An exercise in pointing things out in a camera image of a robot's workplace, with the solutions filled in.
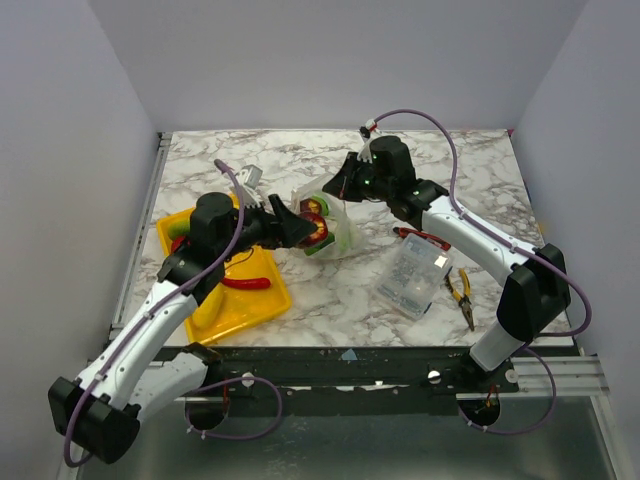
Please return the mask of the dark red apple front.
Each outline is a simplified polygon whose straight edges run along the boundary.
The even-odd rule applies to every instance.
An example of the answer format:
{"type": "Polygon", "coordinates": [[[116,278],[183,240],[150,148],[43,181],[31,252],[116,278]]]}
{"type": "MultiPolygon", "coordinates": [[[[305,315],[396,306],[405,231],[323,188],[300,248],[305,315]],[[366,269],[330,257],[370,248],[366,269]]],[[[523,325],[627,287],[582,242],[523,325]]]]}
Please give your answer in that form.
{"type": "Polygon", "coordinates": [[[329,236],[328,226],[324,217],[314,212],[301,212],[299,217],[312,223],[315,231],[309,234],[300,242],[301,248],[311,248],[324,242],[329,236]]]}

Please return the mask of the dark red apple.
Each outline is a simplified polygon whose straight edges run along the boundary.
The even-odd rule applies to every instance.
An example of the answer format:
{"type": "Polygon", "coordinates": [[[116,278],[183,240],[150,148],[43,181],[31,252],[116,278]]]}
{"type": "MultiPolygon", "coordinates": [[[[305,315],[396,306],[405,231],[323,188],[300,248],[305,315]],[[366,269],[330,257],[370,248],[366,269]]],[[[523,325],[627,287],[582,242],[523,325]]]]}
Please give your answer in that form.
{"type": "Polygon", "coordinates": [[[315,231],[309,234],[300,242],[301,248],[311,248],[324,242],[329,236],[328,226],[324,217],[314,212],[301,212],[299,217],[312,223],[315,231]]]}
{"type": "Polygon", "coordinates": [[[311,197],[303,199],[299,207],[301,213],[314,213],[321,216],[328,213],[328,206],[322,198],[311,197]]]}

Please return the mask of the green bell pepper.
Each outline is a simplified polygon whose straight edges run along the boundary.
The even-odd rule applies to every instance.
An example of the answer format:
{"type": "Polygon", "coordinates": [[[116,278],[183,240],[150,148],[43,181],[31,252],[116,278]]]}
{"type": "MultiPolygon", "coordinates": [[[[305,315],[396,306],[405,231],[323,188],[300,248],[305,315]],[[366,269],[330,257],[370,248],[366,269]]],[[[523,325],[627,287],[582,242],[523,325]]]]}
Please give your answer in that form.
{"type": "Polygon", "coordinates": [[[319,251],[327,248],[329,245],[331,245],[332,243],[335,242],[335,235],[331,232],[328,233],[327,237],[322,241],[319,242],[309,248],[306,248],[304,250],[304,253],[306,256],[312,256],[315,255],[316,253],[318,253],[319,251]]]}

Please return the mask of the clear zip top bag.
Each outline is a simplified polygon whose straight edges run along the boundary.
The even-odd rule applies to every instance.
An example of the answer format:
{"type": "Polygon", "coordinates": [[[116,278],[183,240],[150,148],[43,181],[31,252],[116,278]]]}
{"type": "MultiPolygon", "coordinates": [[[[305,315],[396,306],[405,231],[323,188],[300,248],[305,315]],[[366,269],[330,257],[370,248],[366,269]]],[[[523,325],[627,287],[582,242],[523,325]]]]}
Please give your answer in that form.
{"type": "Polygon", "coordinates": [[[330,179],[329,174],[322,175],[291,193],[294,212],[316,226],[316,231],[300,244],[302,254],[313,260],[355,255],[363,243],[360,230],[347,215],[345,202],[322,190],[330,179]]]}

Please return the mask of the green striped ball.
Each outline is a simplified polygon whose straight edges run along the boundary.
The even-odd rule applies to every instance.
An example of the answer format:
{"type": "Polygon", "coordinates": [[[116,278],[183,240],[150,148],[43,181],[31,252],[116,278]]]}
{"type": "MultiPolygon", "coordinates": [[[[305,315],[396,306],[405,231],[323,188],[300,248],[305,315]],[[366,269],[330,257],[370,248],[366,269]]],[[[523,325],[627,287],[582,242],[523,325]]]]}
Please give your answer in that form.
{"type": "Polygon", "coordinates": [[[311,206],[312,206],[313,212],[321,216],[327,216],[330,213],[329,204],[321,196],[316,196],[316,195],[312,196],[311,206]]]}

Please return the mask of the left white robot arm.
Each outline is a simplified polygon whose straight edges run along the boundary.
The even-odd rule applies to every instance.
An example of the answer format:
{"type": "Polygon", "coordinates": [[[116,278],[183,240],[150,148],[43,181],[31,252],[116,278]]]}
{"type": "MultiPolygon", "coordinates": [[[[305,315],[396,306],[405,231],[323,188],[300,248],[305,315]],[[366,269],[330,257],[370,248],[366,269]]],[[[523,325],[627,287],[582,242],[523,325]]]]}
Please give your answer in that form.
{"type": "Polygon", "coordinates": [[[316,232],[312,221],[290,211],[278,195],[269,202],[265,209],[245,207],[223,193],[201,196],[185,240],[163,261],[143,306],[74,379],[53,382],[47,397],[69,467],[87,461],[72,458],[72,445],[106,464],[131,447],[144,410],[133,398],[136,385],[173,331],[222,281],[226,261],[254,246],[296,248],[316,232]]]}

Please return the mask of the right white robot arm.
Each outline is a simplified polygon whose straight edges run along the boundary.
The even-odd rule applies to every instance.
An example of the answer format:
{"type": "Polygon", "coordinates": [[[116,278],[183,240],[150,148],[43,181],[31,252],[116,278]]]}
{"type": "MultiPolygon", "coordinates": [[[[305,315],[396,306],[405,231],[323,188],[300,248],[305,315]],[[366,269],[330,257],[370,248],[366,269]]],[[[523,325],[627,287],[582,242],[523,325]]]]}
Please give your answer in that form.
{"type": "Polygon", "coordinates": [[[348,153],[322,190],[347,202],[384,202],[395,218],[445,240],[502,287],[495,323],[459,370],[471,391],[493,384],[496,369],[570,305],[564,256],[557,247],[538,248],[456,210],[448,190],[416,175],[408,146],[396,136],[373,139],[363,151],[348,153]]]}

